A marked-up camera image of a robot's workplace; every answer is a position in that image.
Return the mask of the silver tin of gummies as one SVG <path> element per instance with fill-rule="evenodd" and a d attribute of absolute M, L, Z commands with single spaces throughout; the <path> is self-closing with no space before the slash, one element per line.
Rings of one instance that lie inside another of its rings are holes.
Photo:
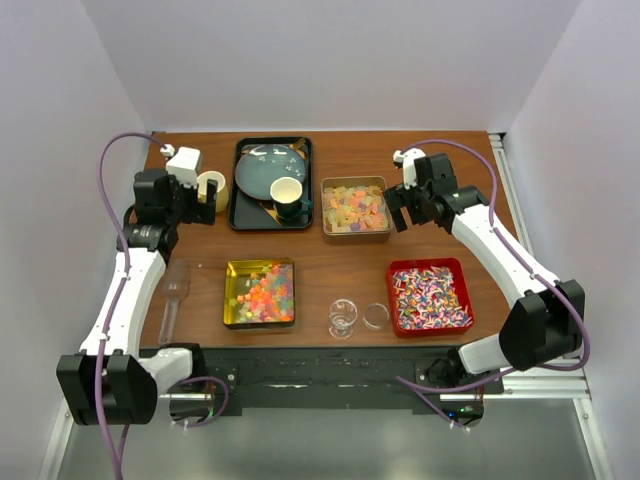
<path fill-rule="evenodd" d="M 393 228 L 381 176 L 330 177 L 321 182 L 322 228 L 329 244 L 385 242 Z"/>

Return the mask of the clear plastic scoop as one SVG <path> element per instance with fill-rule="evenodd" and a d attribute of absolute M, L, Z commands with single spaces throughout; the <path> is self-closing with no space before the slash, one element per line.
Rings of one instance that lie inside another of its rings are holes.
<path fill-rule="evenodd" d="M 190 265 L 184 259 L 175 260 L 165 272 L 163 294 L 165 308 L 158 335 L 158 344 L 172 342 L 180 303 L 186 298 L 190 288 Z"/>

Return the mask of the red tin of lollipops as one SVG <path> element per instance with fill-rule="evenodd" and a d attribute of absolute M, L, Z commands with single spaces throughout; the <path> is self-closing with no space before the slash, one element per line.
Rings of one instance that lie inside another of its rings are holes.
<path fill-rule="evenodd" d="M 474 326 L 464 273 L 455 258 L 394 261 L 386 283 L 399 338 L 462 335 Z"/>

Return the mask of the gold tin of star candies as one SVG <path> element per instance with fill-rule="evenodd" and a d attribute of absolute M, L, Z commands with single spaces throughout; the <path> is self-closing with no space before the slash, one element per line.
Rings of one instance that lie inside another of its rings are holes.
<path fill-rule="evenodd" d="M 294 272 L 290 258 L 229 261 L 223 325 L 237 331 L 292 328 L 296 321 Z"/>

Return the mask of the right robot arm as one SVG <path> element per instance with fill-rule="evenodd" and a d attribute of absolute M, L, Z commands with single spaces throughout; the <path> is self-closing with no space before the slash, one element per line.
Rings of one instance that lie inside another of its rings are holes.
<path fill-rule="evenodd" d="M 495 213 L 495 198 L 458 184 L 449 157 L 418 148 L 398 150 L 393 164 L 400 184 L 384 193 L 397 231 L 433 222 L 462 243 L 491 275 L 510 312 L 499 333 L 449 350 L 427 370 L 416 391 L 466 393 L 515 371 L 555 369 L 555 359 L 580 353 L 582 368 L 591 345 L 584 325 L 585 292 L 538 263 Z"/>

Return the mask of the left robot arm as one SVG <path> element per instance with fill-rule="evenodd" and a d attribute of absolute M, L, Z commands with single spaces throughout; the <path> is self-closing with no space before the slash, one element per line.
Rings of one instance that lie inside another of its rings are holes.
<path fill-rule="evenodd" d="M 151 168 L 135 174 L 134 203 L 122 220 L 116 263 L 99 316 L 75 354 L 64 355 L 56 376 L 79 425 L 146 424 L 160 395 L 174 386 L 200 390 L 207 380 L 196 343 L 162 345 L 140 355 L 140 338 L 156 287 L 182 223 L 211 225 L 216 195 L 198 199 L 196 168 Z"/>

